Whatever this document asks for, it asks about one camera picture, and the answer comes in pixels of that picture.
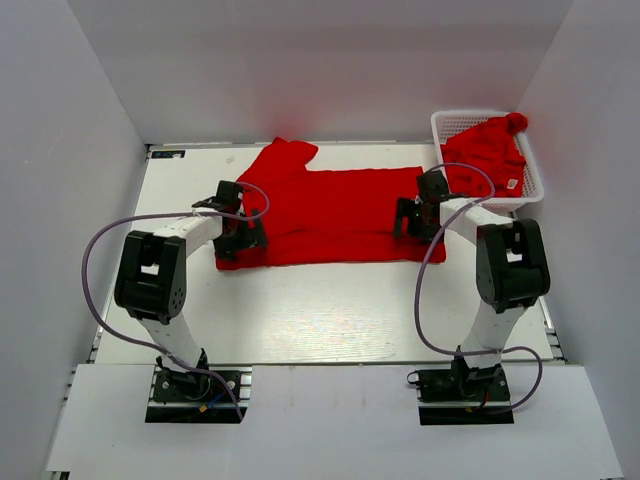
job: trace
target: purple cable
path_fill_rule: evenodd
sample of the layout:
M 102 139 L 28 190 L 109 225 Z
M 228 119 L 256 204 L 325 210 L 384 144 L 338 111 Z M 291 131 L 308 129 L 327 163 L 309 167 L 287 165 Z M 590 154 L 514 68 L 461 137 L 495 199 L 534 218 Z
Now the purple cable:
M 444 222 L 442 224 L 440 229 L 437 231 L 437 233 L 433 237 L 433 240 L 431 240 L 431 244 L 429 245 L 429 248 L 427 250 L 427 254 L 424 256 L 424 260 L 422 261 L 422 264 L 420 265 L 420 270 L 418 271 L 418 280 L 416 281 L 416 292 L 415 292 L 415 297 L 414 297 L 414 302 L 413 302 L 413 317 L 415 319 L 416 331 L 418 333 L 418 337 L 420 337 L 420 340 L 422 340 L 422 343 L 424 343 L 427 347 L 429 347 L 434 352 L 438 352 L 438 353 L 441 353 L 443 355 L 452 355 L 454 357 L 470 357 L 470 356 L 474 356 L 474 355 L 487 355 L 487 354 L 492 354 L 492 353 L 501 353 L 498 350 L 474 350 L 474 351 L 471 351 L 471 352 L 456 352 L 456 351 L 453 351 L 453 350 L 445 350 L 444 348 L 440 348 L 437 345 L 434 345 L 433 343 L 431 343 L 429 341 L 429 339 L 427 339 L 427 337 L 424 335 L 424 333 L 422 331 L 422 327 L 420 325 L 420 293 L 422 291 L 422 282 L 424 280 L 424 272 L 427 269 L 427 265 L 429 264 L 429 260 L 431 260 L 431 256 L 433 255 L 433 251 L 435 250 L 436 245 L 438 244 L 438 241 L 440 240 L 442 235 L 444 235 L 444 231 L 460 215 L 462 215 L 464 212 L 469 210 L 471 207 L 474 207 L 475 205 L 479 205 L 480 203 L 493 198 L 493 196 L 496 193 L 495 185 L 493 184 L 493 182 L 491 181 L 491 179 L 489 178 L 489 176 L 486 173 L 484 173 L 479 168 L 476 168 L 476 167 L 474 167 L 472 165 L 467 165 L 465 163 L 443 163 L 443 164 L 440 164 L 440 165 L 436 165 L 435 167 L 429 168 L 425 173 L 432 172 L 434 170 L 439 170 L 439 169 L 445 168 L 445 167 L 465 167 L 465 168 L 468 168 L 468 169 L 471 169 L 471 170 L 474 170 L 474 171 L 478 172 L 489 183 L 489 186 L 491 187 L 491 193 L 489 193 L 489 195 L 487 195 L 486 197 L 478 198 L 478 199 L 476 199 L 476 200 L 474 200 L 472 202 L 469 202 L 466 205 L 464 205 L 463 207 L 461 207 L 460 209 L 458 209 L 451 216 L 451 218 L 449 218 L 446 222 Z M 493 413 L 505 413 L 505 412 L 509 412 L 509 411 L 519 407 L 520 405 L 525 403 L 527 400 L 529 400 L 533 396 L 533 394 L 536 392 L 536 390 L 538 390 L 538 387 L 540 386 L 540 382 L 542 381 L 542 367 L 543 367 L 542 366 L 542 358 L 540 358 L 540 355 L 538 355 L 538 353 L 535 350 L 533 350 L 532 348 L 529 348 L 529 347 L 525 347 L 525 346 L 516 346 L 516 347 L 506 348 L 506 349 L 502 350 L 502 353 L 511 353 L 511 352 L 516 352 L 516 351 L 519 351 L 519 350 L 525 351 L 525 352 L 529 352 L 531 355 L 533 355 L 535 357 L 536 362 L 538 363 L 538 376 L 536 377 L 536 381 L 534 382 L 533 387 L 531 388 L 531 390 L 529 390 L 529 392 L 522 399 L 518 400 L 516 403 L 511 405 L 509 408 L 502 409 L 502 410 L 499 410 L 499 411 L 495 411 Z
M 240 410 L 240 406 L 238 405 L 238 400 L 236 399 L 236 396 L 233 394 L 233 391 L 227 385 L 227 382 L 225 381 L 225 379 L 222 378 L 219 374 L 217 374 L 216 372 L 212 372 L 210 370 L 205 370 L 203 368 L 190 367 L 185 362 L 183 362 L 179 358 L 177 358 L 174 355 L 172 355 L 171 352 L 169 352 L 164 347 L 161 347 L 161 346 L 156 345 L 154 343 L 145 342 L 144 340 L 138 340 L 137 338 L 129 337 L 128 335 L 124 335 L 123 333 L 120 333 L 120 332 L 114 330 L 112 327 L 110 327 L 107 324 L 107 322 L 105 322 L 105 320 L 102 318 L 102 316 L 98 312 L 98 309 L 96 308 L 95 304 L 93 303 L 93 298 L 91 297 L 91 290 L 89 289 L 89 276 L 88 276 L 89 256 L 91 255 L 91 250 L 93 250 L 93 247 L 95 246 L 95 244 L 98 242 L 100 237 L 102 237 L 102 235 L 107 233 L 109 230 L 111 230 L 111 229 L 113 229 L 115 227 L 118 227 L 120 225 L 123 225 L 125 223 L 131 223 L 131 222 L 135 222 L 137 220 L 152 220 L 152 219 L 156 219 L 156 218 L 176 218 L 176 217 L 182 218 L 182 217 L 194 217 L 194 216 L 200 216 L 200 217 L 226 217 L 226 218 L 232 218 L 232 219 L 235 219 L 235 220 L 240 220 L 240 221 L 243 221 L 243 222 L 250 222 L 250 221 L 259 219 L 260 217 L 262 217 L 265 213 L 267 213 L 269 211 L 269 207 L 271 206 L 271 203 L 269 202 L 269 197 L 267 196 L 266 193 L 264 193 L 264 191 L 262 189 L 256 187 L 255 185 L 252 185 L 250 183 L 245 183 L 245 182 L 236 182 L 236 183 L 238 183 L 239 185 L 242 185 L 244 187 L 248 187 L 250 189 L 253 189 L 256 192 L 260 193 L 264 197 L 264 199 L 266 201 L 266 205 L 265 205 L 265 208 L 264 208 L 264 210 L 262 212 L 260 212 L 257 215 L 253 215 L 251 217 L 241 217 L 240 215 L 233 215 L 231 213 L 224 213 L 224 212 L 198 212 L 198 213 L 194 213 L 193 211 L 191 211 L 191 212 L 181 212 L 181 213 L 180 212 L 179 213 L 152 213 L 152 214 L 148 214 L 148 215 L 134 215 L 132 217 L 121 218 L 120 220 L 116 220 L 115 222 L 112 222 L 109 225 L 106 225 L 106 226 L 102 227 L 91 238 L 91 240 L 89 240 L 89 243 L 87 244 L 87 248 L 84 251 L 84 255 L 82 256 L 81 279 L 82 279 L 82 292 L 84 293 L 84 299 L 87 302 L 87 306 L 89 307 L 89 311 L 91 312 L 91 315 L 93 316 L 95 321 L 98 322 L 98 325 L 100 325 L 102 328 L 105 329 L 105 331 L 109 332 L 111 335 L 113 335 L 116 338 L 119 338 L 120 340 L 124 340 L 125 342 L 129 342 L 129 343 L 132 343 L 134 345 L 140 345 L 141 347 L 151 348 L 151 349 L 153 349 L 153 350 L 155 350 L 157 352 L 160 352 L 162 355 L 166 355 L 167 357 L 169 357 L 173 361 L 173 363 L 175 363 L 176 365 L 178 365 L 181 368 L 184 368 L 186 371 L 189 371 L 189 372 L 192 372 L 192 373 L 200 373 L 200 374 L 203 374 L 203 375 L 209 375 L 209 376 L 215 378 L 216 380 L 218 380 L 220 382 L 222 387 L 229 394 L 229 397 L 231 397 L 231 401 L 233 402 L 233 406 L 235 407 L 236 412 L 238 413 L 238 418 L 240 418 L 240 421 L 242 421 L 242 411 Z

